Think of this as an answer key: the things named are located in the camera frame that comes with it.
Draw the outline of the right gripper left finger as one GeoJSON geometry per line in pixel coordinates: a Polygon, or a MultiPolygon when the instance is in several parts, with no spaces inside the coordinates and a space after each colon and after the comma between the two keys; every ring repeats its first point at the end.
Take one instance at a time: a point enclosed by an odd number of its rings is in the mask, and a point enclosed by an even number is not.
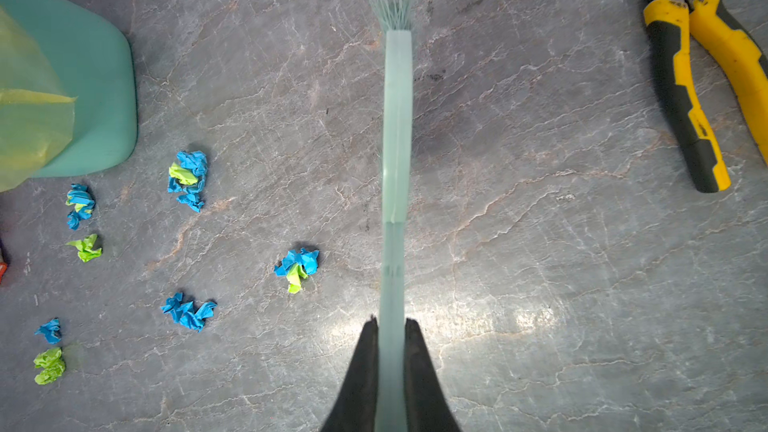
{"type": "Polygon", "coordinates": [[[363,326],[347,373],[322,432],[373,431],[378,394],[378,323],[372,316],[363,326]]]}

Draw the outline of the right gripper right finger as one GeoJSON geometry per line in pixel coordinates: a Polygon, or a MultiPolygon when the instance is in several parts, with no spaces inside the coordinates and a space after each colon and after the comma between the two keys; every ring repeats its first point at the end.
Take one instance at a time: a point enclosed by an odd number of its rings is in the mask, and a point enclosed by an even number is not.
{"type": "Polygon", "coordinates": [[[408,431],[459,432],[418,322],[405,323],[404,393],[408,431]]]}

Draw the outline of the mint green hand brush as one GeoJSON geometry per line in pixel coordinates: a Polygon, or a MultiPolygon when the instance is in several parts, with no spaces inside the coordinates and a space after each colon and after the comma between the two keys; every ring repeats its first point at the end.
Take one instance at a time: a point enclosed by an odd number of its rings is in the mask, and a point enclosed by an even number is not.
{"type": "Polygon", "coordinates": [[[384,44],[382,139],[383,255],[379,304],[379,378],[374,429],[405,431],[405,229],[413,128],[412,0],[369,0],[384,44]]]}

